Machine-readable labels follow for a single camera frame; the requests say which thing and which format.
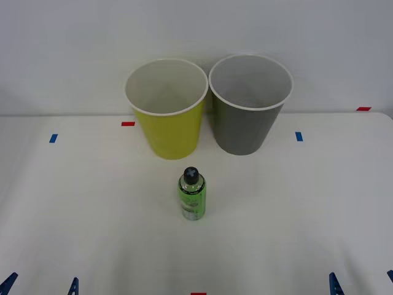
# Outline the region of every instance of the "blue clip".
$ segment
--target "blue clip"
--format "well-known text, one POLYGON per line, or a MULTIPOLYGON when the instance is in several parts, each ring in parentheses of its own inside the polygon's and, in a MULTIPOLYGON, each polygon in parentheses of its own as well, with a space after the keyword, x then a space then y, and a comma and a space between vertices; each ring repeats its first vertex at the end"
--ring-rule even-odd
POLYGON ((79 280, 78 278, 74 278, 74 280, 72 281, 71 287, 68 291, 68 295, 79 295, 79 280))
POLYGON ((389 276, 389 278, 391 279, 391 281, 393 283, 393 270, 388 271, 387 275, 389 276))
POLYGON ((12 285, 15 283, 15 280, 17 279, 18 274, 14 272, 12 275, 10 275, 4 282, 3 284, 0 285, 0 295, 7 295, 8 292, 11 290, 12 285))
POLYGON ((344 291, 337 280, 336 275, 332 272, 329 275, 330 295, 344 295, 344 291))

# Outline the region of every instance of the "paper cup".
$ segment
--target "paper cup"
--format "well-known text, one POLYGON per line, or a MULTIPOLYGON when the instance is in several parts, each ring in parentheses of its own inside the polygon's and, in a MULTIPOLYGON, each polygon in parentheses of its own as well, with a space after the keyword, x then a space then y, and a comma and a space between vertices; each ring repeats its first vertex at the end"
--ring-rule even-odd
POLYGON ((248 155, 261 147, 294 80, 270 58, 232 55, 213 66, 209 84, 218 145, 230 154, 248 155))
POLYGON ((181 159, 197 146, 208 78, 178 59, 147 63, 128 78, 125 93, 156 155, 181 159))

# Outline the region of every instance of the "bottle label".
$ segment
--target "bottle label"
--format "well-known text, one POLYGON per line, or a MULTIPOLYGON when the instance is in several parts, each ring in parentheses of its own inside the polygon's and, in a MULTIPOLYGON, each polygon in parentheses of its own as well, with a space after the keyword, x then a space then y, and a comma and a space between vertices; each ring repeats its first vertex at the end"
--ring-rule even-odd
POLYGON ((206 182, 196 192, 187 192, 179 185, 177 186, 183 214, 186 218, 195 220, 204 215, 206 209, 206 182))

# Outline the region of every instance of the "blue tape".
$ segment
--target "blue tape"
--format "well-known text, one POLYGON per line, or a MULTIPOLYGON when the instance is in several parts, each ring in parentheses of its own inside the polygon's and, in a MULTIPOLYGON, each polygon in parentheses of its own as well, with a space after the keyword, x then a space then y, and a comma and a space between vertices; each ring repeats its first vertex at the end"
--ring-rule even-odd
POLYGON ((57 134, 52 134, 52 137, 50 138, 49 143, 55 143, 57 139, 57 134))
POLYGON ((295 132, 296 134, 296 139, 297 141, 303 141, 302 133, 301 132, 295 132))

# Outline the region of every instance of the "gray cup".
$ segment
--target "gray cup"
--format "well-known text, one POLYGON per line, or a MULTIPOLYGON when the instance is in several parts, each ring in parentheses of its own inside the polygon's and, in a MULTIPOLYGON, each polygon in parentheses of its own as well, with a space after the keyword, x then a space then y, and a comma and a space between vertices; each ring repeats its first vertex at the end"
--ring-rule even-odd
POLYGON ((260 55, 232 55, 209 74, 214 137, 234 155, 257 151, 294 86, 283 65, 260 55))

